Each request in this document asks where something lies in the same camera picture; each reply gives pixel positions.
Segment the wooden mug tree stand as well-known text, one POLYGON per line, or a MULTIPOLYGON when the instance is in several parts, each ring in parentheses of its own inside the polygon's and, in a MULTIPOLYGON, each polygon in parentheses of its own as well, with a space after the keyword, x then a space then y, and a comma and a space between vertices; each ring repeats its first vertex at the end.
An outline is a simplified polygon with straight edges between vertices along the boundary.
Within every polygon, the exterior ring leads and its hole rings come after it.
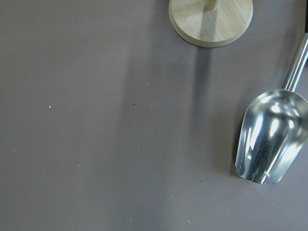
POLYGON ((248 29, 253 16, 251 0, 171 0, 171 24, 185 41, 205 48, 228 45, 248 29))

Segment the metal ice scoop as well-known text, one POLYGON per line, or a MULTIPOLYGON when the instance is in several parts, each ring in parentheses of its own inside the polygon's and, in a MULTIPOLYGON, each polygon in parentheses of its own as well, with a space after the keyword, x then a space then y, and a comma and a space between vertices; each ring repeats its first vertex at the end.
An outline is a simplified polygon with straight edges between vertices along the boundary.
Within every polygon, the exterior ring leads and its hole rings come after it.
POLYGON ((248 106, 235 160, 237 174, 259 184, 277 184, 308 139, 308 102, 295 92, 308 59, 308 35, 296 50, 282 89, 269 90, 248 106))

